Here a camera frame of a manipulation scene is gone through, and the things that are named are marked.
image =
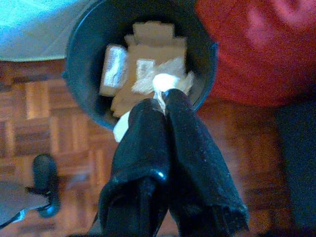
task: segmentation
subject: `red cloth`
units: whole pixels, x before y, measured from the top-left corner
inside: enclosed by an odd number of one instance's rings
[[[219,42],[212,95],[278,106],[311,92],[316,0],[197,0],[196,12]]]

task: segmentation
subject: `cardboard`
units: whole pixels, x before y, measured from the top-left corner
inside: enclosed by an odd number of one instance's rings
[[[153,93],[143,95],[131,91],[140,63],[154,61],[155,65],[160,65],[176,57],[185,60],[186,56],[186,38],[175,38],[172,24],[135,23],[133,29],[134,40],[130,35],[125,37],[128,44],[128,79],[112,101],[111,110],[115,117],[121,117],[141,100],[154,96]]]

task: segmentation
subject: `trash can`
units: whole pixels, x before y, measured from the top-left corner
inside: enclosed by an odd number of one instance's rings
[[[81,16],[70,35],[63,77],[79,106],[103,127],[113,129],[118,120],[110,110],[112,97],[99,95],[106,47],[127,47],[124,36],[133,34],[132,25],[149,20],[172,23],[176,36],[187,37],[186,69],[196,76],[189,95],[195,110],[211,90],[217,44],[193,9],[170,0],[100,0]]]

